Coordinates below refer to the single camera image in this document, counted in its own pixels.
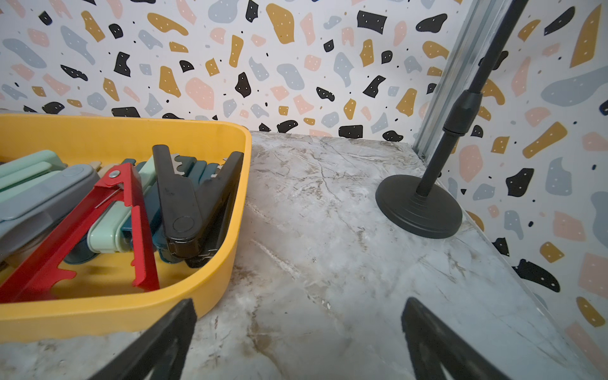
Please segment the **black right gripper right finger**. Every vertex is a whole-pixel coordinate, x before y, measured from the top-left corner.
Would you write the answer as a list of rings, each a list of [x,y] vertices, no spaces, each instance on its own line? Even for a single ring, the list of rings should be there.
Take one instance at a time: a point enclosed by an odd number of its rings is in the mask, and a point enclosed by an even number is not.
[[[401,321],[417,379],[509,379],[418,299],[407,299]]]

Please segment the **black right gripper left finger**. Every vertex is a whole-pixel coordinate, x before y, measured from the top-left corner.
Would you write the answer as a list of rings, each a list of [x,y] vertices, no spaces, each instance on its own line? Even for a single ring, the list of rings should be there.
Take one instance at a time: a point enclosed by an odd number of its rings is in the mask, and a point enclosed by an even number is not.
[[[195,324],[193,300],[180,301],[91,378],[181,378]]]

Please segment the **yellow storage box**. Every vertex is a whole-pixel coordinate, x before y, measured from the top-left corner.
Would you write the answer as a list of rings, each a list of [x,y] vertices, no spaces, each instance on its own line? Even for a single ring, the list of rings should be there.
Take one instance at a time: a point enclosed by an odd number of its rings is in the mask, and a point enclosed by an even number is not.
[[[52,299],[8,303],[1,307],[1,341],[31,343],[47,339],[102,336],[148,329],[171,308],[191,299],[198,316],[224,296],[233,272],[245,208],[252,136],[226,121],[68,117],[41,113],[1,116],[1,159],[12,161],[52,150],[67,164],[149,158],[156,144],[172,152],[217,163],[229,154],[244,155],[234,212],[219,251],[201,269],[158,262],[160,289],[144,292],[132,284],[131,253],[102,254],[74,266],[76,276],[54,286]]]

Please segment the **red pruning pliers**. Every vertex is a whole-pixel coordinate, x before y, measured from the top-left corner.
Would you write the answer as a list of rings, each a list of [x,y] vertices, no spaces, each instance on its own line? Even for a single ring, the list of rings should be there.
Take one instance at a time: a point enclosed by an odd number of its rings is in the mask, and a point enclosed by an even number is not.
[[[89,194],[47,236],[41,245],[1,285],[1,302],[30,302],[50,298],[50,290],[77,273],[60,268],[64,258],[113,203],[131,208],[135,279],[132,286],[144,291],[160,288],[155,246],[145,208],[143,187],[134,166],[114,166]]]

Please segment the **grey pliers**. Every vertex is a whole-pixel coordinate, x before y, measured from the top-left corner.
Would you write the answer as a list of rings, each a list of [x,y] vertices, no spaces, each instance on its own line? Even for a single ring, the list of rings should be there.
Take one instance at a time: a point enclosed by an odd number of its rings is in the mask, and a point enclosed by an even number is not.
[[[99,180],[92,166],[71,166],[2,202],[1,259],[4,261],[56,226]]]

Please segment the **pale green pliers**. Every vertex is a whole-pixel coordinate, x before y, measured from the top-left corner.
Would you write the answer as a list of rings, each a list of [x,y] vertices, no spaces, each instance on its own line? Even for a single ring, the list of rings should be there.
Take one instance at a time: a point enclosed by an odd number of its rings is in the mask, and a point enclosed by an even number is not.
[[[67,164],[51,150],[41,150],[14,161],[2,163],[1,201],[4,202],[23,193],[66,168]]]

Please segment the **light green pliers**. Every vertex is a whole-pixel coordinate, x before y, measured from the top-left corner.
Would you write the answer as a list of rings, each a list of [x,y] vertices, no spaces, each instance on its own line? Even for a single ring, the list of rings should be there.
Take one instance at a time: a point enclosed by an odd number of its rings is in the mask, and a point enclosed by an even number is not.
[[[146,195],[156,182],[154,157],[151,156],[139,169],[142,192]],[[126,237],[122,227],[131,217],[131,207],[126,207],[123,201],[114,202],[104,215],[90,228],[87,244],[95,253],[126,253],[132,250],[131,238]]]

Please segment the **teal pliers moved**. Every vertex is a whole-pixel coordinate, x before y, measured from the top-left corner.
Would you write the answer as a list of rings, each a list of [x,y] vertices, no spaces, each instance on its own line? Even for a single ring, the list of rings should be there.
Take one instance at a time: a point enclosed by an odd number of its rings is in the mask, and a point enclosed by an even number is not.
[[[174,161],[179,163],[177,168],[184,172],[185,177],[188,177],[195,188],[203,181],[211,179],[219,166],[217,163],[212,163],[208,168],[205,161],[197,161],[195,158],[189,156],[177,156],[174,158]],[[168,264],[182,262],[182,259],[172,257],[171,252],[169,251],[163,223],[153,235],[153,242],[162,261]]]
[[[136,166],[142,184],[145,208],[150,231],[152,234],[159,228],[162,216],[160,211],[160,199],[158,195],[157,174],[154,158]]]

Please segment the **black pruning pliers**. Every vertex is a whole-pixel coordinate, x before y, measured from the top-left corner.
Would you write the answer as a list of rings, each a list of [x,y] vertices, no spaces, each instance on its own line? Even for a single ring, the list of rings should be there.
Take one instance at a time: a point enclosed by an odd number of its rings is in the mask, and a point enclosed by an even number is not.
[[[215,219],[207,239],[204,241],[200,254],[194,258],[186,260],[186,264],[191,269],[199,269],[204,267],[205,264],[207,264],[221,248],[231,222],[236,193],[236,190],[232,191],[220,214]]]

